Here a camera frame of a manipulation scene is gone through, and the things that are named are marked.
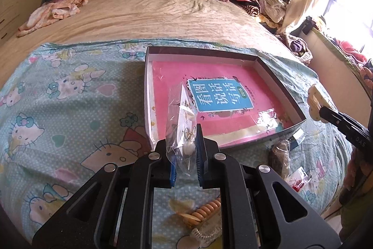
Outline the bagged pearl earrings card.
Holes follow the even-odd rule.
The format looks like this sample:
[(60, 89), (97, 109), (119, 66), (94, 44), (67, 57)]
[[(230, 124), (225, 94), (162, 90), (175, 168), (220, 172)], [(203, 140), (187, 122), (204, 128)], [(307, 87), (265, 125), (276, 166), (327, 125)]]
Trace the bagged pearl earrings card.
[(197, 109), (186, 86), (170, 88), (166, 121), (166, 156), (172, 165), (190, 176), (195, 169)]

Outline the cream hair claw clip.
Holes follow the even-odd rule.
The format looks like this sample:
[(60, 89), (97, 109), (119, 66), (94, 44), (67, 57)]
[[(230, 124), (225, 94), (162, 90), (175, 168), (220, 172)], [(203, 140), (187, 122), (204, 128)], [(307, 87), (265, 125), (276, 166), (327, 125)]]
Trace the cream hair claw clip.
[(307, 103), (309, 106), (308, 112), (311, 118), (314, 121), (320, 121), (322, 123), (328, 123), (328, 121), (321, 117), (319, 113), (321, 107), (327, 107), (333, 111), (338, 110), (328, 93), (317, 84), (313, 84), (308, 89)]

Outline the wooden bead hair clip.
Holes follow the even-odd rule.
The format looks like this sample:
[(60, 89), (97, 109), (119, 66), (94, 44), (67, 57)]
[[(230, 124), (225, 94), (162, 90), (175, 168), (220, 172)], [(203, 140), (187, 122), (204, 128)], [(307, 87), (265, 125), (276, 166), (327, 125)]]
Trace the wooden bead hair clip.
[(215, 198), (208, 203), (200, 206), (198, 209), (194, 210), (191, 213), (180, 213), (177, 212), (183, 222), (189, 228), (195, 228), (199, 224), (202, 224), (204, 221), (208, 220), (214, 214), (216, 214), (221, 209), (221, 198)]

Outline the dark jewelry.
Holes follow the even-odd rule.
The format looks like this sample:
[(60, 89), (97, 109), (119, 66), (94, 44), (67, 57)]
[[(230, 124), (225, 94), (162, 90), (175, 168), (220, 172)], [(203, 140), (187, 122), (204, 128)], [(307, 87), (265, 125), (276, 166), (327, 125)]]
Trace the dark jewelry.
[(268, 164), (283, 179), (289, 177), (290, 142), (288, 140), (281, 140), (272, 146), (268, 155)]

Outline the red cherry earrings bag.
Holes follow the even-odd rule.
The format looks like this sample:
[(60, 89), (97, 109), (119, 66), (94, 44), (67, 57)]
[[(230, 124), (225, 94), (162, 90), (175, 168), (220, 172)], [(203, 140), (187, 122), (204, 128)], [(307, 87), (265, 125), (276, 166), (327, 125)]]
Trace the red cherry earrings bag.
[(300, 190), (310, 182), (311, 177), (306, 173), (304, 168), (299, 167), (295, 172), (289, 175), (286, 183), (292, 187), (295, 192), (299, 193)]

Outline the small blue box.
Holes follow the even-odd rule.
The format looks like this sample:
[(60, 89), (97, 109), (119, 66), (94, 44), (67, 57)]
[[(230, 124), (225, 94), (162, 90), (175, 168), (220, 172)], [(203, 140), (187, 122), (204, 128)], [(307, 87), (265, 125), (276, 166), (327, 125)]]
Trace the small blue box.
[(290, 138), (290, 147), (291, 149), (294, 149), (298, 147), (305, 139), (305, 133), (304, 131), (300, 128), (297, 130), (295, 133)]

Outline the pink book in tray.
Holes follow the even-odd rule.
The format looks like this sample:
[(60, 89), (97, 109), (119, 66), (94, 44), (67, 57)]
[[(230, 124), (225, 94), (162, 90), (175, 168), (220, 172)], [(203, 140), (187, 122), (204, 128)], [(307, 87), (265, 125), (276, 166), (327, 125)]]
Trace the pink book in tray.
[(152, 63), (157, 136), (166, 136), (169, 91), (183, 83), (197, 109), (206, 138), (220, 146), (256, 140), (283, 131), (293, 120), (263, 79), (265, 70), (239, 64)]

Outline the dark cardboard box tray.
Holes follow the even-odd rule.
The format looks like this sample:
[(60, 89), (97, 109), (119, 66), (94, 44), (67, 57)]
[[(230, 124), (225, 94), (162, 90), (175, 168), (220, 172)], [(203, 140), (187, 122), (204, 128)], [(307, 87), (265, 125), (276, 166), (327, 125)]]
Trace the dark cardboard box tray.
[(260, 57), (207, 49), (156, 47), (145, 56), (145, 128), (166, 137), (168, 108), (192, 109), (205, 138), (220, 148), (288, 137), (305, 115)]

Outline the green window ledge cloth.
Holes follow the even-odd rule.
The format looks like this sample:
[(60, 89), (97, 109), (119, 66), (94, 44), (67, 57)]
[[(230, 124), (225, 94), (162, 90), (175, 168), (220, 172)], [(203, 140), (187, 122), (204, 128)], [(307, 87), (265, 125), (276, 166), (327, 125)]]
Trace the green window ledge cloth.
[(347, 41), (330, 39), (318, 31), (316, 28), (312, 32), (321, 40), (321, 42), (355, 75), (357, 80), (363, 86), (368, 95), (372, 94), (372, 58), (359, 53)]

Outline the clothes heap by window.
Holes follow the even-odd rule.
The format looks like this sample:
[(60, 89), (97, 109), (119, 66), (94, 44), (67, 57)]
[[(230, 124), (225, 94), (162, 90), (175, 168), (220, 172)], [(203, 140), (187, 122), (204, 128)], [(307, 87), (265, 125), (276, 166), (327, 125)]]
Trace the clothes heap by window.
[(311, 63), (313, 55), (309, 50), (306, 41), (304, 41), (302, 38), (290, 35), (289, 33), (276, 34), (275, 37), (281, 43), (283, 43), (303, 64), (308, 66)]

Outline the Hello Kitty blue sheet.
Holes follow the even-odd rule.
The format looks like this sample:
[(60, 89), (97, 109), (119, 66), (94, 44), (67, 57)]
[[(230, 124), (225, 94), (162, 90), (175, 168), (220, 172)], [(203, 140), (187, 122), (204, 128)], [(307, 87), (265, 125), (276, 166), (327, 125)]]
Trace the Hello Kitty blue sheet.
[[(239, 49), (219, 43), (181, 39), (139, 39), (47, 43), (34, 50), (1, 89), (1, 207), (20, 238), (29, 245), (34, 234), (76, 192), (98, 165), (84, 166), (95, 152), (115, 148), (122, 160), (146, 138), (144, 111), (145, 53), (148, 47), (211, 49), (259, 56), (295, 98), (307, 120), (304, 141), (290, 152), (291, 171), (311, 175), (300, 195), (323, 213), (341, 188), (352, 146), (330, 124), (308, 114), (308, 88), (318, 82), (315, 72), (284, 51)], [(62, 63), (52, 63), (58, 51), (72, 51)], [(62, 83), (72, 80), (77, 93), (62, 95)], [(153, 248), (201, 248), (174, 213), (176, 200), (195, 206), (216, 197), (197, 180), (178, 173), (172, 190), (156, 189)], [(202, 248), (221, 248), (221, 238)]]

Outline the beige bed cover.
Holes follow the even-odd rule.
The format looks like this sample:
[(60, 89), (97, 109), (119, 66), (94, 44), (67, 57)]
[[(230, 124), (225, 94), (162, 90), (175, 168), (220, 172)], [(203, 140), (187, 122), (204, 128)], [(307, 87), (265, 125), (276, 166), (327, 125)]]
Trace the beige bed cover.
[(1, 83), (38, 46), (120, 39), (192, 39), (293, 59), (254, 18), (217, 0), (89, 0), (78, 14), (1, 46)]

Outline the pink patterned garment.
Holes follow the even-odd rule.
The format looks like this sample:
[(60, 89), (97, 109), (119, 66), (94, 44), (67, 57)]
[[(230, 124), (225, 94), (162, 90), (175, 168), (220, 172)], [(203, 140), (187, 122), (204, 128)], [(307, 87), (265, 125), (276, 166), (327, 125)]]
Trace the pink patterned garment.
[(17, 37), (24, 37), (40, 28), (76, 15), (80, 12), (80, 8), (88, 2), (89, 0), (62, 0), (56, 3), (43, 4), (18, 28)]

